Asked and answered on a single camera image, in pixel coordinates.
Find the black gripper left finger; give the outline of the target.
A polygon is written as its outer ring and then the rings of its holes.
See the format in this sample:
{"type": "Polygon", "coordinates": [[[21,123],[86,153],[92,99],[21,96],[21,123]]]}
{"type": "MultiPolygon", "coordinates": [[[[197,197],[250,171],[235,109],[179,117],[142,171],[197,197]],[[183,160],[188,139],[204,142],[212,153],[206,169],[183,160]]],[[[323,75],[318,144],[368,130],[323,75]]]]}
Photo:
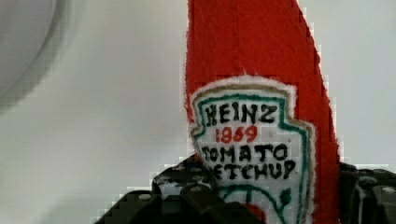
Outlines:
{"type": "Polygon", "coordinates": [[[125,194],[94,224],[264,224],[218,191],[214,176],[193,155],[155,176],[151,190],[125,194]]]}

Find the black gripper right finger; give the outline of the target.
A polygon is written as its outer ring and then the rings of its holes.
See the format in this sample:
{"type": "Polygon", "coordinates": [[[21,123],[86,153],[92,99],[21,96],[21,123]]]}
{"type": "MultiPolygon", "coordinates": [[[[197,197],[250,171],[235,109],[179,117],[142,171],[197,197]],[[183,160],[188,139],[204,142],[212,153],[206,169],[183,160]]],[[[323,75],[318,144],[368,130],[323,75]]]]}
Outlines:
{"type": "Polygon", "coordinates": [[[341,224],[396,224],[396,174],[384,169],[339,166],[341,224]]]}

